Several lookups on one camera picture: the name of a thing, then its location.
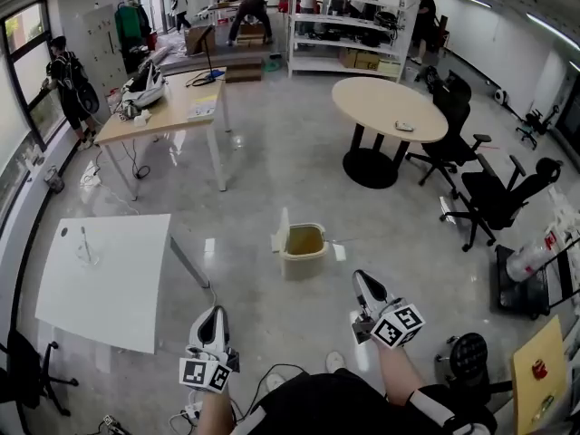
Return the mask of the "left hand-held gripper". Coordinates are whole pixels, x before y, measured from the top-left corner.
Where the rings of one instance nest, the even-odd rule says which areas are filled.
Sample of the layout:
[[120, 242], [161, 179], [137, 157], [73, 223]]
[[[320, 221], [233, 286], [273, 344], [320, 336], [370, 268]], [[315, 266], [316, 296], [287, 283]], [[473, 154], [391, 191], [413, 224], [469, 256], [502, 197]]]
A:
[[[224, 351], [202, 347], [213, 340], [216, 349]], [[179, 359], [179, 384], [196, 391], [222, 393], [231, 374], [240, 371], [239, 353], [228, 343], [229, 326], [225, 308], [221, 305], [209, 308], [191, 325], [187, 356]]]

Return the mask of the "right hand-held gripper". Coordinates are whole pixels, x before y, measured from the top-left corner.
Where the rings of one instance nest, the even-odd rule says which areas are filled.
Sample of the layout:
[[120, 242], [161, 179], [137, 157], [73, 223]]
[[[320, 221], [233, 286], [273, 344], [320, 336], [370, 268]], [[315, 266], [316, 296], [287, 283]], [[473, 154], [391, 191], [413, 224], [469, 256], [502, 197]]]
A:
[[[388, 303], [384, 284], [366, 271], [353, 272], [353, 289], [362, 308], [352, 323], [358, 344], [374, 340], [386, 348], [399, 348], [411, 341], [426, 324], [417, 307], [406, 299], [396, 298]], [[379, 310], [371, 313], [369, 309]]]

